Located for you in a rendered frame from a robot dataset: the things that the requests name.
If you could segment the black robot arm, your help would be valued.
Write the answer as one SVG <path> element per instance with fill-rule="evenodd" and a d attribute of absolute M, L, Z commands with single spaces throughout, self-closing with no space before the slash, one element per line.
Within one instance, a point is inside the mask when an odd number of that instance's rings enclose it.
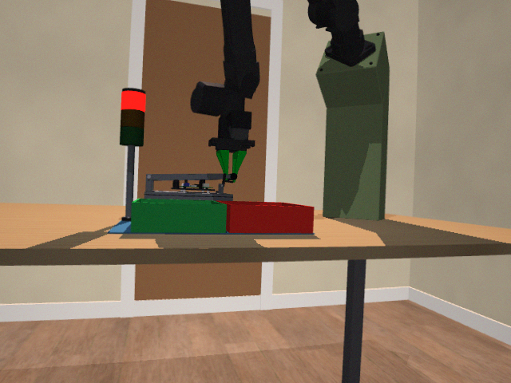
<path fill-rule="evenodd" d="M 316 29 L 327 27 L 326 31 L 331 32 L 331 45 L 325 49 L 327 57 L 352 67 L 376 50 L 375 44 L 366 41 L 363 31 L 359 30 L 356 0 L 307 1 L 308 17 Z M 245 98 L 252 99 L 260 79 L 252 34 L 251 0 L 220 0 L 220 5 L 225 82 L 222 85 L 199 81 L 192 92 L 191 110 L 209 116 L 221 115 L 218 138 L 248 140 L 252 112 L 244 111 Z"/>

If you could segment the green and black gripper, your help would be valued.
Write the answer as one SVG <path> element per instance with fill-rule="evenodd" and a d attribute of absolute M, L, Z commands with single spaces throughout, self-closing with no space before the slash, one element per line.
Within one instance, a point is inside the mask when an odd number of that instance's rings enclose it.
<path fill-rule="evenodd" d="M 229 152 L 232 154 L 232 173 L 238 174 L 240 165 L 247 154 L 247 149 L 255 147 L 254 140 L 235 140 L 225 138 L 211 138 L 208 146 L 216 146 L 216 155 L 223 173 L 228 175 Z"/>

